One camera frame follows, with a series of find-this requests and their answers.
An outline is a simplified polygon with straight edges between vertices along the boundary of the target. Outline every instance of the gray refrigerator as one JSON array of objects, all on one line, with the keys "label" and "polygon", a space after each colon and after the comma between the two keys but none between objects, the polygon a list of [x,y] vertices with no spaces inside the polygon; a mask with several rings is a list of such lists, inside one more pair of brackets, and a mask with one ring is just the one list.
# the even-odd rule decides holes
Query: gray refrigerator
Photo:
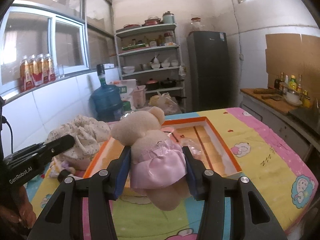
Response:
[{"label": "gray refrigerator", "polygon": [[196,31],[187,43],[193,111],[230,107],[232,73],[226,34]]}]

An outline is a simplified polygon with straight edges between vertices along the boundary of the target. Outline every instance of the window sill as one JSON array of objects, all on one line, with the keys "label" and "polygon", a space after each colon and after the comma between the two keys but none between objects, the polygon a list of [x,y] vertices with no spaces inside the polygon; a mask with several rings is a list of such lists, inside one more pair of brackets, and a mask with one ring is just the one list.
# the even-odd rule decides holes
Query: window sill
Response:
[{"label": "window sill", "polygon": [[79,71],[79,72],[75,72],[75,73],[70,73],[70,74],[67,74],[67,76],[63,77],[63,78],[59,78],[59,79],[56,79],[55,81],[52,81],[52,82],[49,82],[47,84],[42,84],[38,87],[35,87],[35,88],[32,88],[28,91],[25,91],[25,92],[22,92],[20,93],[19,89],[18,88],[14,88],[14,89],[11,89],[9,91],[7,91],[6,93],[3,93],[1,95],[1,97],[5,100],[5,105],[16,100],[17,98],[20,98],[30,92],[33,92],[37,89],[40,89],[40,88],[43,88],[45,86],[49,86],[53,83],[56,83],[56,82],[59,82],[59,81],[62,81],[62,80],[66,80],[66,79],[69,79],[69,78],[73,78],[73,77],[76,77],[76,76],[80,76],[80,75],[83,75],[83,74],[87,74],[87,73],[92,73],[92,72],[96,72],[96,69],[89,69],[89,70],[84,70],[84,71]]}]

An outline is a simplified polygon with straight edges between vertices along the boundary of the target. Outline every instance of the cable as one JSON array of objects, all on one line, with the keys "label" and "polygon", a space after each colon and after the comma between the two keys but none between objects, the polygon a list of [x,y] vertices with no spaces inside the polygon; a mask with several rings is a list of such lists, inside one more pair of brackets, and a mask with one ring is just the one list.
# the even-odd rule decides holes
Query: cable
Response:
[{"label": "cable", "polygon": [[[236,9],[235,9],[235,5],[234,5],[233,0],[231,0],[231,3],[232,3],[232,7],[233,7],[233,13],[234,13],[234,15],[235,15],[236,23],[237,23],[237,26],[238,26],[239,47],[240,47],[240,54],[242,55],[239,23],[238,23],[238,19],[237,19],[237,16],[236,16]],[[241,77],[242,77],[242,61],[243,61],[243,60],[242,60],[240,57],[239,57],[239,59],[240,59],[240,76],[239,76],[239,80],[238,80],[238,83],[237,83],[237,88],[238,88],[239,85],[240,85]]]},{"label": "cable", "polygon": [[12,133],[12,128],[11,125],[9,124],[9,122],[7,121],[7,119],[2,116],[1,118],[2,123],[6,123],[10,129],[10,133],[11,133],[11,154],[13,154],[13,133]]}]

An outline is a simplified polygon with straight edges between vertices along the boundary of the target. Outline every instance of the colorful bedsheet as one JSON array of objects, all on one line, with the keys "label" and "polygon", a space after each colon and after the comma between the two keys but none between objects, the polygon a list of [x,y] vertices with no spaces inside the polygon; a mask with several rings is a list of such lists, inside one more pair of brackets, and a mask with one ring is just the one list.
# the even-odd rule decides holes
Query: colorful bedsheet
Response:
[{"label": "colorful bedsheet", "polygon": [[[241,166],[260,191],[282,228],[297,223],[310,204],[318,182],[309,168],[287,144],[266,125],[240,108],[168,116],[167,119],[206,116],[217,129]],[[40,179],[32,198],[36,215],[54,192],[55,179]],[[185,199],[174,211],[163,212],[146,197],[121,196],[112,202],[119,240],[196,239],[203,201]],[[230,239],[230,199],[225,199],[224,238]],[[84,212],[84,235],[89,240],[88,214]]]}]

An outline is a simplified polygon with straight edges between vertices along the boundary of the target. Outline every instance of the white wall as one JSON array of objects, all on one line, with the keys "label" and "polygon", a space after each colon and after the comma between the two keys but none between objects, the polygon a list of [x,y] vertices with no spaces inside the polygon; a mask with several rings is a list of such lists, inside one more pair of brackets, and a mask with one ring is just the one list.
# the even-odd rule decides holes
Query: white wall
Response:
[{"label": "white wall", "polygon": [[[234,70],[235,106],[241,97],[239,88],[267,87],[266,34],[300,33],[320,36],[320,30],[301,0],[212,0],[215,31],[227,34],[229,57]],[[240,43],[244,61],[240,77]]]},{"label": "white wall", "polygon": [[[211,0],[112,0],[114,11],[114,30],[126,24],[143,24],[150,15],[162,18],[162,14],[171,11],[178,24],[177,36],[182,49],[183,63],[188,67],[188,49],[186,37],[190,32],[190,20],[199,16],[205,30],[213,31],[213,11]],[[191,86],[189,75],[185,81],[187,109],[191,109]]]},{"label": "white wall", "polygon": [[[106,82],[119,80],[118,70],[106,70]],[[45,141],[50,131],[74,119],[78,114],[95,117],[90,95],[99,88],[97,73],[59,81],[30,92],[3,107],[13,131],[13,151]],[[1,132],[4,156],[11,154],[10,130]]]}]

